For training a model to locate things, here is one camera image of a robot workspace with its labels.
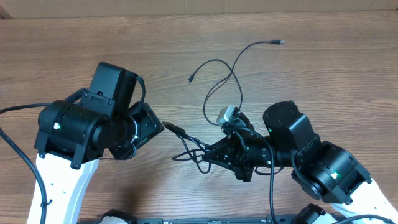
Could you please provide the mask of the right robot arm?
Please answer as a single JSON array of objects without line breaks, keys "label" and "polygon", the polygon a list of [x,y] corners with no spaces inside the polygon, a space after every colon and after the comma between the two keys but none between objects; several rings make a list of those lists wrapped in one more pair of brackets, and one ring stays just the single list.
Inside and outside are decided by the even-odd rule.
[{"label": "right robot arm", "polygon": [[397,223],[397,210],[381,192],[370,172],[349,151],[322,141],[309,118],[289,100],[263,114],[268,136],[262,136],[240,109],[227,106],[217,123],[225,138],[209,147],[203,160],[250,182],[254,169],[293,169],[291,176],[315,200],[343,215],[341,223]]}]

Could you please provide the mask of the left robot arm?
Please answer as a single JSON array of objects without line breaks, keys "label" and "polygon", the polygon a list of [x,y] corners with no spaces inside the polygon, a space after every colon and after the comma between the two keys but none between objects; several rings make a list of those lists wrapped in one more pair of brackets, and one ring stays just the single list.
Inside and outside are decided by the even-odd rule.
[{"label": "left robot arm", "polygon": [[28,223],[76,223],[90,180],[105,150],[117,161],[133,158],[164,127],[143,99],[130,104],[144,79],[106,62],[89,88],[46,106],[38,117],[35,186]]}]

